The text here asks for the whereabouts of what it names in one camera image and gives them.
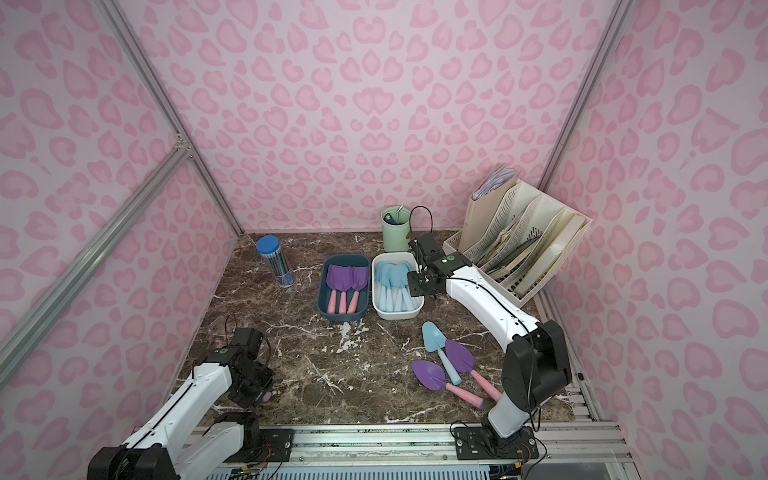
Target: blue shovel handle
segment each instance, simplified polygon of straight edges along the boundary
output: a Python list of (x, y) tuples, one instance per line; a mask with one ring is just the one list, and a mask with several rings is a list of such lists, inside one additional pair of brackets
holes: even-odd
[(437, 354), (440, 355), (440, 359), (442, 360), (442, 365), (445, 367), (445, 371), (448, 372), (448, 376), (451, 377), (451, 383), (454, 385), (458, 385), (462, 382), (462, 377), (458, 376), (458, 372), (456, 372), (456, 369), (453, 368), (453, 364), (450, 360), (448, 360), (447, 355), (445, 352), (442, 351), (442, 349), (437, 349)]

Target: wire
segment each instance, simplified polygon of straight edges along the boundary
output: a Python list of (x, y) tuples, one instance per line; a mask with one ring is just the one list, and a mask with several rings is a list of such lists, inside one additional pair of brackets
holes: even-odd
[[(272, 445), (269, 442), (265, 442), (261, 445), (261, 450), (259, 450), (259, 455), (262, 454), (265, 447), (268, 449), (268, 451), (266, 454), (266, 458), (262, 462), (257, 462), (257, 463), (251, 462), (251, 463), (245, 464), (237, 474), (230, 476), (230, 480), (248, 480), (250, 478), (256, 478), (266, 468), (266, 464), (269, 463), (270, 458), (272, 458)], [(258, 468), (258, 470), (256, 470), (255, 472), (252, 472), (251, 471), (252, 468)]]
[(270, 343), (270, 338), (268, 336), (264, 336), (264, 339), (266, 340), (266, 347), (268, 350), (266, 351), (266, 363), (264, 363), (264, 366), (269, 366), (270, 360), (272, 359), (272, 344)]
[[(424, 210), (427, 210), (427, 213), (429, 214), (429, 232), (432, 233), (432, 231), (435, 228), (435, 219), (432, 217), (432, 212), (429, 208), (425, 207), (424, 205), (416, 205), (411, 209), (411, 217), (413, 216), (413, 212), (416, 211), (417, 208), (423, 208)], [(409, 227), (411, 230), (411, 238), (413, 238), (413, 222), (409, 220)]]
[(525, 473), (525, 475), (523, 476), (523, 480), (525, 480), (526, 478), (528, 478), (528, 476), (531, 474), (531, 470), (533, 470), (533, 468), (534, 468), (536, 465), (538, 465), (539, 463), (541, 463), (541, 460), (544, 460), (545, 458), (547, 458), (547, 455), (549, 455), (549, 451), (547, 450), (547, 446), (546, 446), (546, 445), (544, 445), (544, 442), (542, 442), (541, 440), (537, 439), (537, 438), (535, 437), (535, 435), (534, 435), (533, 439), (534, 439), (536, 442), (539, 442), (539, 443), (541, 443), (541, 446), (542, 446), (542, 447), (544, 447), (544, 454), (538, 458), (538, 460), (536, 461), (536, 463), (535, 463), (535, 464), (531, 465), (531, 467), (528, 469), (528, 471), (527, 471), (527, 472)]
[(237, 322), (237, 315), (235, 315), (234, 313), (230, 313), (229, 315), (227, 315), (227, 318), (224, 319), (224, 338), (227, 339), (227, 345), (229, 345), (230, 341), (232, 340), (229, 334), (227, 333), (227, 323), (230, 321), (230, 317), (234, 317), (235, 319), (235, 328), (239, 326)]
[[(516, 319), (516, 320), (517, 320), (517, 322), (515, 322), (516, 324), (518, 324), (518, 325), (521, 325), (521, 326), (522, 326), (522, 327), (525, 329), (525, 333), (527, 334), (527, 337), (528, 337), (528, 341), (529, 341), (529, 343), (530, 343), (530, 346), (531, 346), (531, 374), (530, 374), (530, 376), (528, 377), (528, 393), (527, 393), (527, 394), (526, 394), (526, 396), (525, 396), (525, 402), (526, 402), (526, 404), (528, 405), (528, 411), (527, 411), (527, 413), (528, 413), (528, 419), (531, 421), (531, 430), (532, 430), (533, 432), (538, 432), (538, 430), (541, 428), (541, 408), (539, 408), (538, 427), (534, 427), (534, 422), (533, 422), (533, 409), (531, 408), (531, 385), (533, 384), (533, 366), (534, 366), (534, 362), (535, 362), (535, 358), (534, 358), (534, 347), (533, 347), (533, 335), (531, 334), (531, 330), (529, 330), (529, 329), (528, 329), (528, 327), (527, 327), (527, 326), (525, 326), (525, 322), (523, 322), (523, 320), (522, 320), (521, 318), (519, 318), (517, 315), (515, 315), (515, 314), (514, 314), (514, 313), (513, 313), (513, 312), (512, 312), (510, 309), (508, 309), (508, 308), (507, 308), (507, 306), (506, 306), (506, 305), (505, 305), (505, 304), (504, 304), (504, 303), (503, 303), (501, 300), (499, 300), (499, 299), (496, 297), (496, 295), (494, 295), (494, 294), (491, 292), (491, 290), (489, 290), (489, 289), (485, 288), (485, 285), (483, 285), (483, 284), (481, 284), (481, 283), (478, 283), (478, 282), (475, 282), (474, 280), (471, 280), (471, 279), (469, 279), (469, 278), (459, 278), (459, 277), (456, 277), (456, 276), (442, 276), (441, 278), (444, 278), (445, 280), (461, 280), (461, 281), (465, 281), (465, 282), (474, 283), (476, 286), (479, 286), (480, 288), (482, 288), (483, 290), (485, 290), (485, 292), (486, 292), (488, 295), (490, 295), (490, 296), (491, 296), (491, 297), (492, 297), (494, 300), (496, 300), (496, 303), (498, 303), (498, 304), (499, 304), (499, 306), (500, 306), (502, 309), (506, 310), (506, 312), (507, 312), (507, 313), (509, 313), (509, 315), (510, 315), (510, 316), (511, 316), (513, 319)], [(541, 446), (543, 446), (543, 447), (544, 447), (544, 451), (545, 451), (545, 454), (544, 454), (542, 457), (540, 457), (540, 459), (539, 459), (539, 460), (537, 460), (537, 462), (536, 462), (535, 464), (533, 464), (533, 465), (531, 466), (531, 468), (528, 470), (529, 472), (530, 472), (530, 471), (531, 471), (531, 469), (533, 469), (533, 468), (534, 468), (536, 465), (538, 465), (538, 463), (539, 463), (541, 460), (543, 460), (543, 459), (544, 459), (544, 457), (547, 455), (547, 453), (546, 453), (546, 451), (547, 451), (547, 446), (546, 446), (546, 445), (544, 445), (544, 443), (543, 443), (543, 442), (542, 442), (540, 439), (537, 439), (537, 438), (536, 438), (536, 435), (533, 435), (533, 433), (531, 434), (531, 437), (532, 437), (532, 438), (533, 438), (533, 439), (534, 439), (536, 442), (539, 442), (539, 443), (541, 443)], [(493, 455), (493, 454), (492, 454), (492, 453), (490, 453), (490, 452), (488, 452), (488, 454), (489, 454), (489, 455), (491, 455), (491, 456), (497, 456), (497, 457), (498, 457), (498, 455)]]
[(272, 475), (270, 475), (270, 477), (269, 477), (267, 480), (272, 480), (272, 477), (274, 477), (275, 475), (277, 475), (277, 472), (280, 470), (280, 467), (282, 467), (282, 466), (283, 466), (283, 460), (280, 460), (280, 464), (277, 466), (277, 468), (275, 469), (275, 471), (274, 471), (274, 472), (272, 472)]
[(195, 365), (193, 364), (192, 365), (192, 383), (190, 383), (187, 386), (187, 389), (184, 390), (181, 393), (181, 395), (179, 395), (179, 398), (176, 399), (176, 402), (174, 402), (174, 404), (171, 405), (170, 408), (165, 411), (165, 413), (155, 422), (155, 424), (153, 426), (151, 426), (147, 430), (146, 433), (144, 433), (144, 435), (138, 440), (138, 442), (134, 443), (132, 446), (126, 448), (123, 451), (123, 456), (122, 456), (122, 458), (120, 459), (120, 461), (118, 463), (119, 466), (118, 466), (117, 469), (115, 469), (114, 475), (112, 477), (114, 480), (118, 480), (120, 478), (120, 475), (123, 473), (123, 471), (127, 467), (127, 463), (125, 463), (125, 460), (126, 460), (126, 457), (128, 457), (129, 451), (136, 449), (136, 445), (142, 443), (144, 441), (144, 439), (147, 438), (157, 428), (158, 425), (160, 425), (160, 422), (162, 422), (163, 419), (165, 419), (165, 417), (174, 409), (174, 407), (181, 401), (182, 398), (184, 398), (184, 396), (187, 394), (187, 392), (189, 392), (190, 389), (193, 387), (193, 385), (194, 385), (194, 367), (195, 367)]

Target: purple shovel blade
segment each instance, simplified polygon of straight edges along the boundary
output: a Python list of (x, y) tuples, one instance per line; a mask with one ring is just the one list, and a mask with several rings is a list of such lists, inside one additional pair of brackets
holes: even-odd
[(336, 270), (339, 269), (338, 265), (329, 265), (328, 266), (328, 273), (326, 273), (326, 285), (331, 290), (338, 290), (336, 288), (336, 284), (338, 280), (336, 280)]
[(416, 378), (430, 390), (436, 391), (445, 388), (445, 370), (436, 363), (426, 360), (416, 360), (411, 363)]
[(368, 286), (368, 267), (367, 266), (353, 266), (352, 267), (352, 288), (358, 292)]
[(345, 293), (352, 288), (352, 267), (337, 266), (333, 281), (336, 282), (336, 289), (340, 292)]
[(475, 357), (472, 356), (469, 349), (461, 343), (456, 342), (455, 340), (446, 340), (445, 354), (448, 356), (448, 360), (451, 361), (457, 372), (470, 373), (475, 369)]

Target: green cup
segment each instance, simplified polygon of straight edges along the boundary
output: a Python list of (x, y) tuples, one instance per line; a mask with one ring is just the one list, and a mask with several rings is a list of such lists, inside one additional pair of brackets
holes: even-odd
[[(384, 216), (392, 215), (392, 218), (400, 225), (386, 223)], [(384, 236), (384, 251), (407, 252), (408, 242), (411, 240), (411, 212), (405, 207), (388, 207), (382, 210), (382, 234)]]

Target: storage container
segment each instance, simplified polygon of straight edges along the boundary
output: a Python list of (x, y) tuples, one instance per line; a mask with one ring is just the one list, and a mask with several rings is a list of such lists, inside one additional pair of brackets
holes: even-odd
[[(377, 255), (376, 258), (373, 259), (372, 269), (371, 269), (371, 280), (369, 282), (369, 285), (373, 285), (373, 282), (375, 282), (375, 275), (376, 275), (376, 264), (381, 262), (391, 262), (395, 265), (402, 262), (402, 261), (408, 262), (408, 264), (411, 266), (413, 270), (416, 270), (416, 258), (414, 258), (413, 254), (410, 252), (392, 252), (392, 253), (381, 253), (380, 255)], [(376, 289), (371, 289), (372, 297), (373, 297), (373, 308), (376, 310), (376, 313), (379, 314), (380, 317), (382, 317), (384, 320), (408, 320), (411, 318), (415, 318), (419, 312), (422, 310), (422, 307), (424, 306), (424, 297), (423, 296), (412, 296), (411, 300), (413, 300), (413, 303), (416, 305), (415, 310), (410, 310), (407, 312), (394, 312), (394, 313), (388, 313), (381, 310), (376, 305), (381, 303), (381, 300), (376, 298)]]
[[(497, 282), (496, 280), (493, 280), (486, 272), (484, 272), (482, 269), (480, 270), (480, 274), (485, 278), (488, 283), (493, 286), (501, 295), (503, 295), (504, 298), (512, 302), (513, 305), (520, 307), (525, 305), (526, 302), (528, 302), (533, 296), (541, 290), (541, 288), (554, 276), (554, 274), (560, 269), (562, 264), (566, 261), (569, 255), (573, 253), (574, 249), (576, 248), (576, 245), (578, 244), (579, 240), (584, 236), (587, 229), (589, 228), (590, 224), (592, 223), (592, 219), (590, 217), (587, 217), (586, 215), (570, 208), (568, 205), (563, 204), (562, 202), (555, 200), (553, 197), (550, 197), (549, 195), (541, 192), (540, 190), (532, 187), (531, 185), (526, 184), (523, 181), (518, 180), (518, 184), (520, 184), (521, 187), (525, 189), (526, 192), (529, 194), (534, 194), (537, 197), (540, 197), (541, 199), (539, 201), (545, 202), (546, 207), (551, 210), (563, 210), (564, 214), (567, 214), (568, 216), (579, 216), (583, 219), (583, 224), (581, 225), (581, 228), (578, 229), (578, 232), (573, 236), (573, 238), (568, 242), (568, 244), (563, 249), (562, 253), (560, 253), (560, 256), (556, 259), (556, 261), (542, 274), (539, 278), (537, 278), (531, 288), (526, 292), (526, 294), (522, 297), (518, 296), (515, 293), (515, 285), (511, 286), (505, 286), (502, 285), (502, 283)], [(462, 240), (462, 231), (459, 230), (456, 232), (453, 236), (448, 238), (445, 242), (442, 244), (442, 249), (445, 252), (445, 254), (450, 254), (455, 251), (460, 251), (459, 244)], [(544, 244), (544, 247), (548, 245), (548, 240), (542, 237), (541, 239), (542, 243)]]
[[(328, 275), (328, 266), (329, 265), (339, 265), (339, 266), (367, 266), (369, 270), (371, 269), (371, 260), (368, 260), (368, 257), (365, 257), (363, 255), (355, 255), (350, 253), (345, 253), (343, 255), (334, 255), (332, 257), (329, 257), (326, 262), (323, 264), (323, 271), (320, 274), (320, 287), (317, 292), (317, 310), (325, 316), (328, 320), (331, 322), (356, 322), (357, 320), (362, 319), (366, 313), (368, 313), (368, 302), (370, 299), (370, 291), (371, 291), (371, 283), (368, 282), (368, 285), (366, 285), (366, 288), (360, 290), (360, 295), (357, 299), (357, 311), (354, 313), (328, 313), (328, 301), (331, 298), (331, 292), (332, 290), (326, 283), (326, 276)], [(347, 303), (352, 300), (352, 295), (355, 294), (355, 289), (350, 288), (346, 291), (346, 301)], [(341, 295), (336, 294), (337, 302), (338, 299), (341, 298)]]
[[(392, 215), (392, 218), (398, 222), (397, 225), (386, 223), (384, 216)], [(386, 252), (407, 252), (408, 242), (411, 240), (411, 211), (404, 206), (387, 207), (379, 215), (382, 222), (382, 238), (384, 239), (384, 251)]]

